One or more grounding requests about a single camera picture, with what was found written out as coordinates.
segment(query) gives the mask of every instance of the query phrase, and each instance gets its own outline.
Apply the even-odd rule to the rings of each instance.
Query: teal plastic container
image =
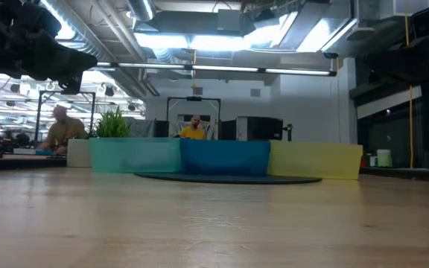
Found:
[[[91,138],[92,171],[180,172],[178,138]]]

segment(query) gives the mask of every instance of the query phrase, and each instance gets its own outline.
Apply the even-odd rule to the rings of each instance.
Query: man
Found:
[[[84,125],[81,120],[67,116],[67,109],[65,107],[56,106],[53,113],[56,123],[49,129],[48,137],[39,146],[39,149],[52,149],[57,141],[58,148],[56,154],[65,154],[67,153],[67,142],[70,138],[85,138]]]
[[[198,127],[200,125],[200,121],[201,118],[199,115],[193,115],[190,125],[185,127],[179,135],[183,138],[206,139],[205,130]]]

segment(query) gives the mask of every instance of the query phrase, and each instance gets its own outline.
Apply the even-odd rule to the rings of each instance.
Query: green plant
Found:
[[[115,112],[105,112],[102,119],[97,121],[95,128],[95,133],[101,138],[123,138],[128,137],[130,133],[130,125],[127,125],[122,118],[122,111],[119,107]]]

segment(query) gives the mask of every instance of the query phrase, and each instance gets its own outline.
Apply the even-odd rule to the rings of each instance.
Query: black machine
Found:
[[[365,56],[371,83],[415,85],[429,80],[429,8],[413,14],[409,39],[409,46],[404,39],[391,50]]]
[[[61,24],[39,0],[0,0],[0,73],[55,80],[65,94],[80,91],[82,73],[97,59],[57,43]]]

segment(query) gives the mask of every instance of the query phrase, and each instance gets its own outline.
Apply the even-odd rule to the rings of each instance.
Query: metal frame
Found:
[[[171,100],[187,100],[187,101],[217,101],[217,138],[220,139],[221,135],[221,99],[220,98],[198,98],[197,100],[192,100],[193,97],[168,97],[167,98],[167,115],[165,120],[168,120],[170,114],[170,101]]]
[[[34,144],[37,144],[37,139],[39,136],[39,120],[41,118],[41,106],[45,103],[46,100],[42,101],[42,96],[45,93],[52,93],[53,95],[56,93],[62,93],[62,91],[50,91],[50,90],[41,90],[39,91],[39,100],[37,103],[37,116],[36,116],[36,129],[34,130]],[[89,126],[89,131],[92,131],[92,126],[94,123],[94,111],[95,111],[95,92],[79,92],[80,94],[89,94],[92,95],[92,111],[90,114],[90,126]]]

